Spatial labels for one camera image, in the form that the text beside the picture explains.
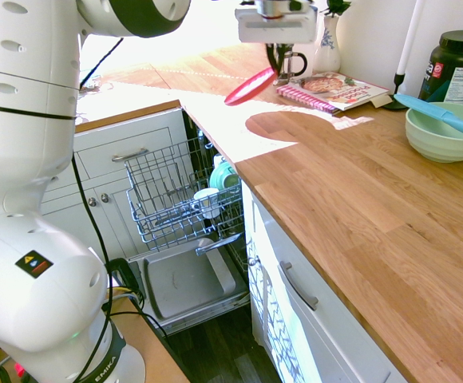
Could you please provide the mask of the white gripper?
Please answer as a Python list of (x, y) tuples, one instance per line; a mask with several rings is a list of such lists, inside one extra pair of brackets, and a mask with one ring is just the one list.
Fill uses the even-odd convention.
[(290, 57), (293, 44), (309, 44), (316, 39), (317, 13), (309, 8), (305, 13), (289, 13), (281, 18), (268, 19), (253, 9), (236, 9), (238, 36), (241, 42), (264, 43), (270, 67), (279, 75), (280, 45), (282, 60)]

